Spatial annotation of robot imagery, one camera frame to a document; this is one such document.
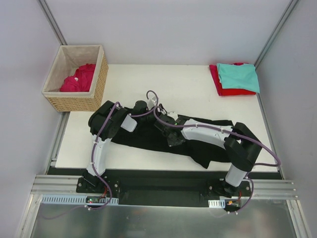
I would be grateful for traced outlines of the black daisy print t-shirt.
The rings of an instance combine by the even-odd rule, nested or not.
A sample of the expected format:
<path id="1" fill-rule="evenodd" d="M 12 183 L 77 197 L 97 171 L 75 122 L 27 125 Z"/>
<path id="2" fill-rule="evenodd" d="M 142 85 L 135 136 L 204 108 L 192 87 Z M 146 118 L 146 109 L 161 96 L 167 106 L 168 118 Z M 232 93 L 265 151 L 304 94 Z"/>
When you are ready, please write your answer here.
<path id="1" fill-rule="evenodd" d="M 128 132 L 121 128 L 112 139 L 112 142 L 150 151 L 189 156 L 205 169 L 208 168 L 211 161 L 230 162 L 223 148 L 206 142 L 187 140 L 181 145 L 169 147 L 167 138 L 155 126 L 157 119 L 153 114 L 136 118 L 136 121 L 137 126 L 133 132 Z"/>

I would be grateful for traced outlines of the teal t-shirt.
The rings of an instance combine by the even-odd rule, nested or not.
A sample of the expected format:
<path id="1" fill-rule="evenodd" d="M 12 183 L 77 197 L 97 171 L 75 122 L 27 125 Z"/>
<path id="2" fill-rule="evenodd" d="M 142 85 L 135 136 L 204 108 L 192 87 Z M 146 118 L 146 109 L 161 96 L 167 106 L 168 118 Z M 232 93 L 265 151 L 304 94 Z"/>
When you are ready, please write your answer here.
<path id="1" fill-rule="evenodd" d="M 260 86 L 253 64 L 216 64 L 218 77 L 223 89 L 244 89 L 260 93 Z"/>

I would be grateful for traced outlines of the wicker basket with liner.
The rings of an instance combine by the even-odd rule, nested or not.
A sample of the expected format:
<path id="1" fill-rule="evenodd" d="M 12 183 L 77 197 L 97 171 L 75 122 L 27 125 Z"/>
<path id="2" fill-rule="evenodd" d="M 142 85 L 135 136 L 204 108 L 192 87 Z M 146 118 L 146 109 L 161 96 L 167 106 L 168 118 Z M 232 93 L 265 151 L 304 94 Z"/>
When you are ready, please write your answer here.
<path id="1" fill-rule="evenodd" d="M 62 45 L 42 93 L 58 112 L 93 112 L 101 105 L 107 72 L 101 45 Z"/>

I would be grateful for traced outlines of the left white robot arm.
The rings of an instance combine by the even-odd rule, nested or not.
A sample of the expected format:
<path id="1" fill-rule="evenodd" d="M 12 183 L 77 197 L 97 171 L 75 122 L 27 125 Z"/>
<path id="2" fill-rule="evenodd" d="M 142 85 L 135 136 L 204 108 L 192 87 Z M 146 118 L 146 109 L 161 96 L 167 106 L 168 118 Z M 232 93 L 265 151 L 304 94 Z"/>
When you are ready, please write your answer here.
<path id="1" fill-rule="evenodd" d="M 78 180 L 78 193 L 102 193 L 107 191 L 105 181 L 101 178 L 106 171 L 106 154 L 112 139 L 122 129 L 128 133 L 134 132 L 139 116 L 149 111 L 147 102 L 137 101 L 132 111 L 122 107 L 119 102 L 106 101 L 95 111 L 89 121 L 93 148 L 90 162 L 82 177 Z"/>

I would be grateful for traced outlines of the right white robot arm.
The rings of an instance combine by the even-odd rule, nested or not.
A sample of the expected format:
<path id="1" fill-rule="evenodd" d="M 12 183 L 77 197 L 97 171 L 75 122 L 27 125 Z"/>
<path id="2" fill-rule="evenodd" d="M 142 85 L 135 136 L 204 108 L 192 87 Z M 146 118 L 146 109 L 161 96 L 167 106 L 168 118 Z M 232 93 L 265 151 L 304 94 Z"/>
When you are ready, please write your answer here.
<path id="1" fill-rule="evenodd" d="M 161 115 L 154 125 L 170 147 L 195 141 L 202 142 L 205 147 L 213 145 L 223 149 L 231 166 L 225 179 L 213 188 L 215 193 L 228 198 L 240 191 L 242 180 L 254 167 L 262 149 L 258 138 L 240 122 L 234 126 L 220 126 L 186 116 L 173 119 Z"/>

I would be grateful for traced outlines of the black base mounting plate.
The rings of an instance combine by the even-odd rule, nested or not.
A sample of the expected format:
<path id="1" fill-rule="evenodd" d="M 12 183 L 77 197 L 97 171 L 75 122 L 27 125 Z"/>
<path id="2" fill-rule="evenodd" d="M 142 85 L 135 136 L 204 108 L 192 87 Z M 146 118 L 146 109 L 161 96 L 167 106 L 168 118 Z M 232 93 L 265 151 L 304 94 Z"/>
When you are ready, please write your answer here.
<path id="1" fill-rule="evenodd" d="M 226 188 L 224 172 L 107 170 L 101 176 L 84 172 L 77 193 L 106 193 L 120 205 L 207 207 L 220 197 L 240 199 L 251 194 L 249 182 Z"/>

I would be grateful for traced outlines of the pink t-shirt in basket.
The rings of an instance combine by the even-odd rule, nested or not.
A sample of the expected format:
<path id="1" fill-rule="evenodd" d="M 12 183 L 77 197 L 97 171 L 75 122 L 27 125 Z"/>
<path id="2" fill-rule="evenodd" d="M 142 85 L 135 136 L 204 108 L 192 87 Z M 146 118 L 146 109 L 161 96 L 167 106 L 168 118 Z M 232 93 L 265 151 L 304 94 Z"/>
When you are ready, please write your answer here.
<path id="1" fill-rule="evenodd" d="M 60 92 L 89 92 L 92 84 L 95 64 L 85 64 L 75 70 L 73 76 L 65 78 Z"/>

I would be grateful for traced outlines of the left aluminium frame post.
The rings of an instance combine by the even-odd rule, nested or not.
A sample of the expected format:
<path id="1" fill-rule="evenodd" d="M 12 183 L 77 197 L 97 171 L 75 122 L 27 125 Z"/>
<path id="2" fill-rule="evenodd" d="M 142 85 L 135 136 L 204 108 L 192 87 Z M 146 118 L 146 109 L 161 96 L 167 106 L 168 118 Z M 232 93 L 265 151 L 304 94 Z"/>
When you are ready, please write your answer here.
<path id="1" fill-rule="evenodd" d="M 64 37 L 60 27 L 59 27 L 54 15 L 53 15 L 53 12 L 50 9 L 47 1 L 46 0 L 37 0 L 37 2 L 39 4 L 44 16 L 46 17 L 53 33 L 55 34 L 58 42 L 60 43 L 60 45 L 64 45 L 64 46 L 67 45 L 67 41 L 66 41 L 66 39 L 65 39 L 65 37 Z"/>

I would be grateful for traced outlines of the aluminium frame post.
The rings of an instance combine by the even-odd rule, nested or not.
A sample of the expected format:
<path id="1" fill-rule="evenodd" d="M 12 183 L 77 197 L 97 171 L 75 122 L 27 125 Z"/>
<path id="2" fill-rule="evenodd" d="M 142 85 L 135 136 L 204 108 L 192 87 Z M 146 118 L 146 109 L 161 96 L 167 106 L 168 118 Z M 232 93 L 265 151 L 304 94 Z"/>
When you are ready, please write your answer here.
<path id="1" fill-rule="evenodd" d="M 272 45 L 274 44 L 275 40 L 277 39 L 278 35 L 282 31 L 283 27 L 287 23 L 288 19 L 294 12 L 295 8 L 297 7 L 298 3 L 300 3 L 300 0 L 290 0 L 287 4 L 285 10 L 283 11 L 280 19 L 278 20 L 277 24 L 275 25 L 273 31 L 271 32 L 269 38 L 267 39 L 264 47 L 262 48 L 259 56 L 257 57 L 255 61 L 255 69 L 258 69 L 266 55 L 268 54 L 269 50 L 271 49 Z"/>
<path id="2" fill-rule="evenodd" d="M 44 16 L 46 17 L 53 33 L 55 34 L 58 42 L 60 43 L 60 45 L 64 45 L 64 46 L 67 45 L 67 41 L 66 41 L 66 39 L 65 39 L 65 37 L 64 37 L 60 27 L 59 27 L 54 15 L 53 15 L 53 12 L 50 9 L 47 1 L 46 0 L 37 0 L 37 2 L 39 4 Z"/>

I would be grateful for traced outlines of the right aluminium frame post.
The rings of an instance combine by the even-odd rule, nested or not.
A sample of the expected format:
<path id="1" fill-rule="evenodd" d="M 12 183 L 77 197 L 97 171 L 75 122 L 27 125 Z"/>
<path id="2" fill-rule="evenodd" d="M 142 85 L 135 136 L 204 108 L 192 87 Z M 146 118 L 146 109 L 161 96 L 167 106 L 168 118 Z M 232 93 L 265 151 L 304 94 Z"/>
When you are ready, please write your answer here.
<path id="1" fill-rule="evenodd" d="M 282 31 L 283 27 L 287 23 L 288 19 L 294 12 L 295 8 L 297 7 L 298 3 L 300 3 L 300 0 L 290 0 L 287 4 L 285 10 L 283 11 L 280 19 L 278 20 L 277 24 L 275 25 L 273 31 L 271 32 L 269 38 L 267 39 L 264 47 L 262 48 L 259 56 L 257 57 L 255 61 L 255 69 L 258 69 L 266 55 L 268 54 L 269 50 L 271 49 L 272 45 L 274 44 L 275 40 L 277 39 L 278 35 Z"/>

